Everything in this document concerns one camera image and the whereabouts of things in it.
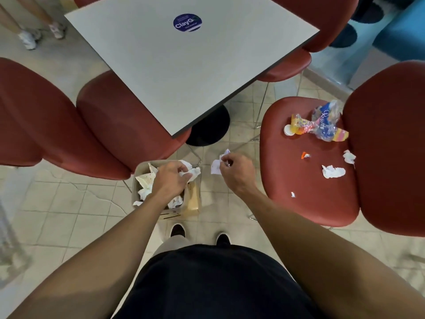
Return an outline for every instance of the person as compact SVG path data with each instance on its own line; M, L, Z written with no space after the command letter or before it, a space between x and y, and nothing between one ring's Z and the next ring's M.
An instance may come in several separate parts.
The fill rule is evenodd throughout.
M175 226L114 318L425 318L425 299L390 268L276 205L256 187L247 157L230 153L223 160L226 184L251 209L293 279L271 257L231 245L225 234L216 246L192 245ZM160 167L145 202L62 264L10 319L110 318L161 211L190 177L179 171L187 168L177 161Z
M35 0L17 0L25 9L36 16L41 22L47 24L50 31L56 39L65 37L65 27L53 20L47 12L40 7ZM16 20L10 15L9 12L0 4L0 24L9 31L18 35L19 39L28 50L37 48L37 42L41 39L42 35L38 29L24 29Z

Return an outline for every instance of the cardboard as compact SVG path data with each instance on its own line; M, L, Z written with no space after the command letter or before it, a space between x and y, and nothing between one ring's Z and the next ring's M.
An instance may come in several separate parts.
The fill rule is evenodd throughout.
M134 171L134 181L133 181L133 192L131 194L131 204L135 201L140 201L140 196L138 191L142 189L141 184L137 181L136 177L141 176L142 174L151 172L149 170L149 162L152 166L159 168L162 165L167 164L168 162L173 160L155 160L155 161L146 161L140 163ZM166 220L168 218L173 218L177 216L182 216L183 218L189 216L195 216L199 214L199 209L201 206L201 199L199 194L199 187L196 184L196 180L188 183L181 193L183 197L183 204L181 204L177 208L169 209L166 207L164 211L161 213L159 219Z

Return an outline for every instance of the table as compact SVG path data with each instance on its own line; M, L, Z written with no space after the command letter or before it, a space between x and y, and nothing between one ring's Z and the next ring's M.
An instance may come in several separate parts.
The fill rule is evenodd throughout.
M100 0L66 18L173 136L205 118L226 133L222 104L318 32L271 0Z

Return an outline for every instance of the metal chair leg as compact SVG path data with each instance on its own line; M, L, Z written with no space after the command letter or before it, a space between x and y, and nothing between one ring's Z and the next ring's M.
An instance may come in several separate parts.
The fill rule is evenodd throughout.
M256 122L255 122L255 126L254 126L254 128L255 128L255 129L261 128L261 125L258 125L258 120L259 120L259 118L260 118L261 109L262 109L263 104L264 104L264 99L266 98L266 94L267 94L267 89L268 89L268 87L269 87L269 83L267 83L266 91L264 92L264 96L263 96L263 101L261 102L260 110L258 111L257 120L256 120Z
M198 158L199 162L197 165L192 165L194 168L199 167L202 163L202 159L201 157L190 147L190 145L187 145L190 149L190 151L192 151L192 153Z

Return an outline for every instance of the blue sticker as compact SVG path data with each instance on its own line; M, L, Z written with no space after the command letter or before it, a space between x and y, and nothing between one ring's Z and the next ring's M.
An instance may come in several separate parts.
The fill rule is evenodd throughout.
M200 17L194 14L181 14L174 19L174 28L179 31L195 31L202 25Z

